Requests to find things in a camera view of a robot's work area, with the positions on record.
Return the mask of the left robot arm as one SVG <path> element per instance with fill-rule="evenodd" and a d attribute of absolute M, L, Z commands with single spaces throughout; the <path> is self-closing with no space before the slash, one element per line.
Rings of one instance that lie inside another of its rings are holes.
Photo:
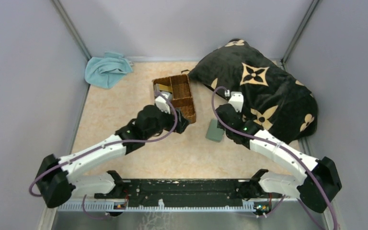
<path fill-rule="evenodd" d="M 138 150 L 164 130 L 181 134 L 189 124 L 190 121 L 178 108 L 165 113 L 155 105 L 147 105 L 138 112 L 136 118 L 107 139 L 68 156 L 46 156 L 36 175 L 35 184 L 48 208 L 58 207 L 70 198 L 81 196 L 124 198 L 126 186 L 115 170 L 97 176 L 85 176 L 84 173 Z"/>

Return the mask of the brown woven divided basket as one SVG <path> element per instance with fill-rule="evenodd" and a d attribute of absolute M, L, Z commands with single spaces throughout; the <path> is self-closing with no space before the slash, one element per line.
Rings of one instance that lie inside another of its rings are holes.
<path fill-rule="evenodd" d="M 188 119 L 191 124 L 194 124 L 196 122 L 196 109 L 188 75 L 180 74 L 153 79 L 152 85 L 154 86 L 156 83 L 172 86 L 173 99 L 171 102 L 173 106 L 179 108 L 183 116 Z"/>

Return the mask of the green leather card holder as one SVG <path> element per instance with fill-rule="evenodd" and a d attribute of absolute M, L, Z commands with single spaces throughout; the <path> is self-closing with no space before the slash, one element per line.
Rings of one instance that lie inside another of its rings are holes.
<path fill-rule="evenodd" d="M 219 143 L 223 140 L 224 132 L 223 129 L 218 127 L 218 120 L 211 119 L 207 129 L 206 139 Z"/>

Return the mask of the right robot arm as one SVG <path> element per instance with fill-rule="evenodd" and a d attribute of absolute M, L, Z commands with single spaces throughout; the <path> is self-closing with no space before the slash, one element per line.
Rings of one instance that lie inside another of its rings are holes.
<path fill-rule="evenodd" d="M 333 160 L 306 155 L 274 137 L 255 122 L 243 121 L 234 106 L 227 103 L 214 108 L 218 127 L 229 139 L 260 153 L 284 167 L 289 173 L 258 170 L 247 182 L 247 197 L 264 197 L 268 193 L 299 199 L 307 208 L 323 213 L 342 188 Z"/>

